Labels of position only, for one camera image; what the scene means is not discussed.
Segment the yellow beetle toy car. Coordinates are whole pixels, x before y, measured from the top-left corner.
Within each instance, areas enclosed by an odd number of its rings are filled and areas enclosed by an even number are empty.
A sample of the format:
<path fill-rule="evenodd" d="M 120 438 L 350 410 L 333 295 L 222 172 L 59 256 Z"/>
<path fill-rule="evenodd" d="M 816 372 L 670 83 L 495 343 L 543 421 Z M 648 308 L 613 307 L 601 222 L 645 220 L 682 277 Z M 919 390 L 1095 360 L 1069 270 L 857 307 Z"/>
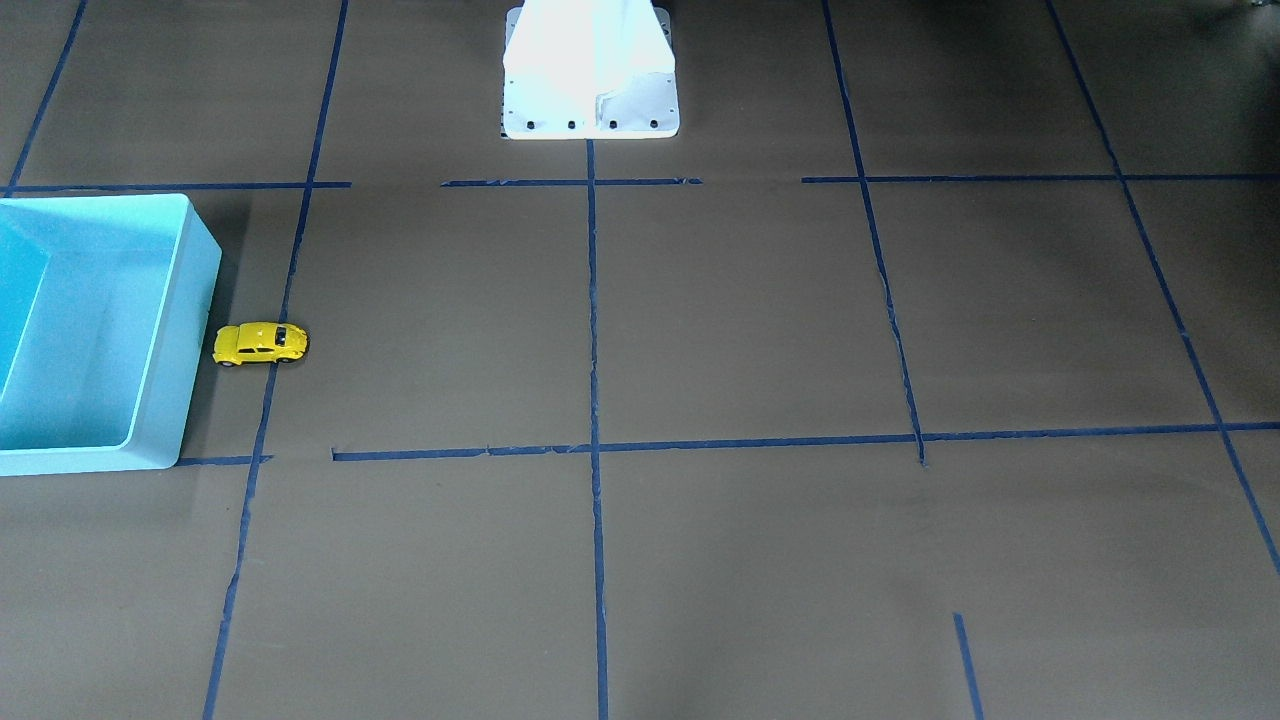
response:
<path fill-rule="evenodd" d="M 306 355 L 308 345 L 308 333 L 291 323 L 224 325 L 215 336 L 212 360 L 220 366 L 296 363 Z"/>

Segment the light blue plastic bin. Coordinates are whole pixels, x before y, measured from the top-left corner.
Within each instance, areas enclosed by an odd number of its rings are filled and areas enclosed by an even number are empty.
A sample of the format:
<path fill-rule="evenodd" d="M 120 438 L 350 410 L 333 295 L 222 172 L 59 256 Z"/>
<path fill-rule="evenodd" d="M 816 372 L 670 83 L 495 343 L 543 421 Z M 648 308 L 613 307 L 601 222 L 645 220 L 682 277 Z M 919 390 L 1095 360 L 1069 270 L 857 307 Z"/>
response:
<path fill-rule="evenodd" d="M 1 474 L 173 466 L 221 249 L 183 193 L 1 206 Z"/>

